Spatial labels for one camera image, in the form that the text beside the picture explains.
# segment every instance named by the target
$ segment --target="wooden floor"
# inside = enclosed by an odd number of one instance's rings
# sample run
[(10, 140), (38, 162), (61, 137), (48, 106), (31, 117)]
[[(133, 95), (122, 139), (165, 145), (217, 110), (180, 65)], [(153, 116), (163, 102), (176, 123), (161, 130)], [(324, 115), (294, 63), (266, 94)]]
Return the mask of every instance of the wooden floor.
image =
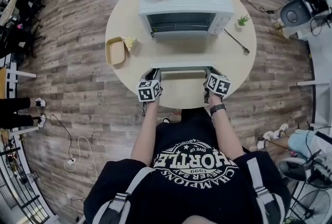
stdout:
[[(276, 15), (256, 11), (245, 0), (257, 35), (257, 54), (245, 83), (225, 104), (231, 123), (244, 146), (255, 149), (256, 138), (267, 130), (288, 123), (290, 130), (311, 120), (312, 91), (297, 87), (297, 81), (310, 80), (311, 72), (304, 42), (285, 40), (273, 28)], [(249, 0), (265, 9), (277, 9), (281, 0)], [(142, 123), (136, 96), (116, 77), (105, 61), (105, 30), (118, 0), (45, 0), (40, 13), (45, 40), (35, 44), (37, 58), (28, 59), (22, 71), (36, 73), (34, 80), (20, 79), (19, 96), (47, 100), (44, 113), (55, 114), (73, 138), (71, 154), (78, 159), (77, 139), (86, 136), (100, 172), (108, 160), (130, 155)], [(40, 109), (27, 112), (39, 115)], [(162, 108), (165, 115), (179, 119), (180, 110)], [(67, 172), (70, 139), (54, 120), (30, 133), (24, 140), (30, 165), (40, 179), (39, 186), (52, 209), (74, 222), (82, 214), (82, 201), (95, 182), (88, 143), (81, 140), (81, 162)], [(286, 155), (270, 149), (273, 158)]]

